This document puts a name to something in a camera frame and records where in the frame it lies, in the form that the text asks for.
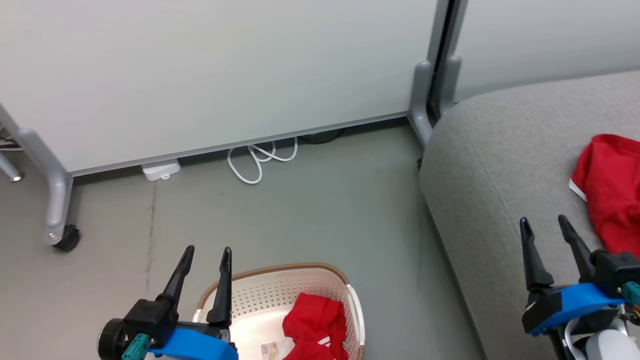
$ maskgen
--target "caster wheel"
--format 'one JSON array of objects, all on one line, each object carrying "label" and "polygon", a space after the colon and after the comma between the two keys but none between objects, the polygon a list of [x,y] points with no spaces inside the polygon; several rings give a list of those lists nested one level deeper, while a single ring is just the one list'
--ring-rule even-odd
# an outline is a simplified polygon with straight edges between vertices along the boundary
[{"label": "caster wheel", "polygon": [[75,225],[66,225],[62,232],[62,240],[57,244],[51,245],[59,251],[70,252],[80,241],[80,230]]}]

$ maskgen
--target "teal connector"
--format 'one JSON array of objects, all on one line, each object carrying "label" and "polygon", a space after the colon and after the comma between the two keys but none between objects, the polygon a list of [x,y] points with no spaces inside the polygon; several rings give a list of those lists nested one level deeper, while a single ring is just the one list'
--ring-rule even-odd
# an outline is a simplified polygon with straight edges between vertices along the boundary
[{"label": "teal connector", "polygon": [[626,282],[622,288],[622,296],[634,306],[640,306],[640,285],[635,281]]},{"label": "teal connector", "polygon": [[149,339],[149,335],[138,334],[122,354],[122,360],[142,360],[147,356],[150,347],[151,339]]}]

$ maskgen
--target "gray ottoman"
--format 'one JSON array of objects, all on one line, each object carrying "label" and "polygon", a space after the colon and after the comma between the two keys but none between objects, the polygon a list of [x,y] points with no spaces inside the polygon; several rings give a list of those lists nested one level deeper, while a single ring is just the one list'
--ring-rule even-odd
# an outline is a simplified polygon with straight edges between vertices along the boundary
[{"label": "gray ottoman", "polygon": [[450,109],[424,152],[422,191],[486,356],[554,359],[524,334],[527,291],[518,220],[526,216],[556,284],[578,271],[557,224],[565,214],[591,250],[602,246],[586,203],[568,187],[592,136],[640,140],[640,72],[522,86]]}]

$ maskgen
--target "floor crack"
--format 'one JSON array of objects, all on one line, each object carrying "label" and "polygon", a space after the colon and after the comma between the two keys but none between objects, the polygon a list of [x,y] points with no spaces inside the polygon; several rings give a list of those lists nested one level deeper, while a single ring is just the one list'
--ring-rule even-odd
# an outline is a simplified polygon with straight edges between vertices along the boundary
[{"label": "floor crack", "polygon": [[154,251],[154,222],[156,220],[156,191],[157,183],[154,183],[154,192],[151,198],[151,226],[149,227],[149,245],[147,247],[147,268],[145,273],[147,275],[147,281],[145,284],[145,293],[149,294],[149,277],[151,274],[151,254]]}]

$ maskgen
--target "perforated basket wall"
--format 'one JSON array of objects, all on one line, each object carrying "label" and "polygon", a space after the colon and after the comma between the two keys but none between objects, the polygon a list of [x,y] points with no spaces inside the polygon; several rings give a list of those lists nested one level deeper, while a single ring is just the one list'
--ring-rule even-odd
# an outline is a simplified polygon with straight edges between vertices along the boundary
[{"label": "perforated basket wall", "polygon": [[[218,283],[204,293],[194,321],[206,322]],[[300,293],[328,297],[344,304],[347,333],[344,348],[350,360],[364,357],[364,319],[362,309],[347,277],[333,266],[322,263],[272,266],[233,276],[232,319],[276,307],[291,308]]]}]

